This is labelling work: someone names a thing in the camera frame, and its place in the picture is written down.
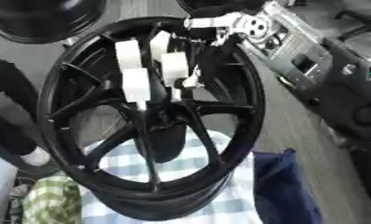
white block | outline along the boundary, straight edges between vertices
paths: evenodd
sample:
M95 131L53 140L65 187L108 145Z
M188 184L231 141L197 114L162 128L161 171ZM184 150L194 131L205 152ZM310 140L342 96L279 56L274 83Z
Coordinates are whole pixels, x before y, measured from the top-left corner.
M127 102L147 102L151 99L151 85L146 68L122 70L122 89Z
M180 78L188 77L188 61L184 52L166 53L161 56L164 84L173 87Z
M171 34L169 32L161 31L150 41L151 57L154 60L161 62L161 55L168 53L170 39Z
M141 49L135 39L115 43L116 58L121 70L141 68Z

wheel spoke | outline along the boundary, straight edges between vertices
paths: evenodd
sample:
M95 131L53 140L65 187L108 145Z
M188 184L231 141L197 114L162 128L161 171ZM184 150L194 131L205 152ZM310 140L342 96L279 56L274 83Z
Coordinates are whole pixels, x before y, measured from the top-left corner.
M131 138L135 138L136 136L136 129L131 124L127 123L115 134L104 140L99 146L87 154L87 166L92 171L99 169L99 164L107 153L112 151L116 146L130 140Z
M90 72L86 71L85 69L81 67L78 67L78 66L75 66L69 63L63 63L62 67L67 73L70 73L69 76L72 78L75 77L76 75L79 75L80 77L82 77L82 79L85 79L86 81L91 83L93 86L98 87L102 84L100 79L98 79L97 77L92 75Z
M52 122L68 119L75 116L78 112L87 109L90 105L94 105L102 96L102 90L91 88L81 98L52 113L48 119Z
M235 105L221 101L194 101L194 103L201 116L214 114L249 116L255 112L255 108L252 106Z
M136 147L144 157L149 172L149 183L151 184L153 192L157 192L160 189L160 178L156 168L156 162L154 158L154 151L151 145L151 136L148 131L145 114L140 114L134 120L138 130L138 139L136 140Z
M207 150L207 155L209 157L210 164L222 164L222 158L220 153L215 147L215 144L207 132L207 128L200 118L200 114L197 111L195 105L185 105L187 111L185 114L185 121L191 127L191 129L198 136L200 141L203 143Z

blue fabric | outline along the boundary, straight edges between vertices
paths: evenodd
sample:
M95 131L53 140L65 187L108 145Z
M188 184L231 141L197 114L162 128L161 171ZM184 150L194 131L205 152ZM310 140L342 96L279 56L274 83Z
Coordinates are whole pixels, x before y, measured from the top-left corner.
M295 151L255 152L255 203L264 224L320 224L322 215L301 183Z

sneaker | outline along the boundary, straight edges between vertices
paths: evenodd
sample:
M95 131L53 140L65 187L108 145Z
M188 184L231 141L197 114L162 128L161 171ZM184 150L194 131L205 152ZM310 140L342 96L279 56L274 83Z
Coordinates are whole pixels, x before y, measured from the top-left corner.
M49 153L39 147L37 147L31 154L21 156L21 158L28 165L34 166L45 165L51 160L51 156L49 155Z

green patterned cloth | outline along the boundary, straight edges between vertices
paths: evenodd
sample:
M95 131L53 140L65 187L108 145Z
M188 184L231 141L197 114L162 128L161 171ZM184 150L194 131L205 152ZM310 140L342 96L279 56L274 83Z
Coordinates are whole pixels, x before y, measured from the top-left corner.
M23 223L81 223L78 185L63 173L39 180L24 199Z

